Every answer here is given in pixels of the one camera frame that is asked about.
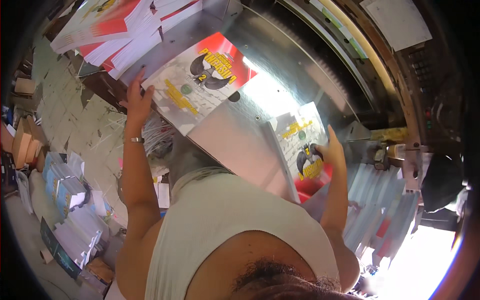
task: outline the green logo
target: green logo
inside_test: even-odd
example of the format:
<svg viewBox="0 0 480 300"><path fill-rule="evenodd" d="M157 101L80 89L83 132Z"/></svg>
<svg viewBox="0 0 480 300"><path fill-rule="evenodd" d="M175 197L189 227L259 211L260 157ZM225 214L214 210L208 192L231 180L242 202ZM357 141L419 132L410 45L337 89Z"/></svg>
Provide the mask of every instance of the green logo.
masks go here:
<svg viewBox="0 0 480 300"><path fill-rule="evenodd" d="M299 131L299 139L304 140L306 137L307 137L307 134L305 133L305 131L300 130Z"/></svg>
<svg viewBox="0 0 480 300"><path fill-rule="evenodd" d="M180 91L184 95L188 95L192 92L192 88L188 84L184 84L181 86Z"/></svg>

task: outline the white tank top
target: white tank top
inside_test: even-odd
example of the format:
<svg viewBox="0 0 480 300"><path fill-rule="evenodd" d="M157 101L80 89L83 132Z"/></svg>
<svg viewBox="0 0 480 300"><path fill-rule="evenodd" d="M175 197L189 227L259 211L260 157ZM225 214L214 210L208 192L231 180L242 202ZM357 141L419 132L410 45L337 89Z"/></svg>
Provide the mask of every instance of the white tank top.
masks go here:
<svg viewBox="0 0 480 300"><path fill-rule="evenodd" d="M183 300L207 256L230 237L250 230L290 245L317 277L339 280L328 237L300 206L231 174L189 181L176 190L178 185L152 254L146 300Z"/></svg>

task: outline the tiled floor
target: tiled floor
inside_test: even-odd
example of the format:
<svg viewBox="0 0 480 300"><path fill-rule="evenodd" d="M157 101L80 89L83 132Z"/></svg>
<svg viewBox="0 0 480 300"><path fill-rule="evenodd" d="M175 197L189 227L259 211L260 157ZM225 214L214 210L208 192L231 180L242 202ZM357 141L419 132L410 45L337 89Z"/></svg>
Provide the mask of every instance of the tiled floor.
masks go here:
<svg viewBox="0 0 480 300"><path fill-rule="evenodd" d="M117 194L126 116L97 95L83 106L84 87L70 60L53 52L45 38L34 40L34 47L32 77L43 85L38 111L50 148L68 154L74 151L83 158L86 180L104 193L117 222L126 227L127 209Z"/></svg>

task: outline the silver bracelet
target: silver bracelet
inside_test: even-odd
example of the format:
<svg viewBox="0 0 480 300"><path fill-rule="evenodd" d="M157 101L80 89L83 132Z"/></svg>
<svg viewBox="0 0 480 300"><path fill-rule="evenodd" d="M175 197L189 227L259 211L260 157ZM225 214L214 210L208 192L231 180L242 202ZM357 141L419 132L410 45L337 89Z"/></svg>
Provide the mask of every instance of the silver bracelet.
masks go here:
<svg viewBox="0 0 480 300"><path fill-rule="evenodd" d="M130 141L134 143L145 143L145 139L143 137L133 137L130 139Z"/></svg>

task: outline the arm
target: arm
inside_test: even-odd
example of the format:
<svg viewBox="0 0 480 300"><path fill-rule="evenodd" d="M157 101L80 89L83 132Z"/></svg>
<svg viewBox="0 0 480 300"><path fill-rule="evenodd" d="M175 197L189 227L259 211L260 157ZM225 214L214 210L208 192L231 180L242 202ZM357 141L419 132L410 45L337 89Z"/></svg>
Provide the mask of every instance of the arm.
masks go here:
<svg viewBox="0 0 480 300"><path fill-rule="evenodd" d="M119 289L126 299L144 298L150 260L162 224L144 145L130 140L142 136L142 126L150 114L153 87L149 87L143 97L140 95L143 75L142 70L127 91L122 192L127 206L128 227L116 263Z"/></svg>
<svg viewBox="0 0 480 300"><path fill-rule="evenodd" d="M347 222L348 209L347 165L343 147L330 125L328 126L328 132L330 133L328 147L316 147L322 153L325 163L332 165L333 168L325 211L320 220L320 225L332 245L342 291L347 292L357 283L360 268L357 257L345 246L342 237Z"/></svg>

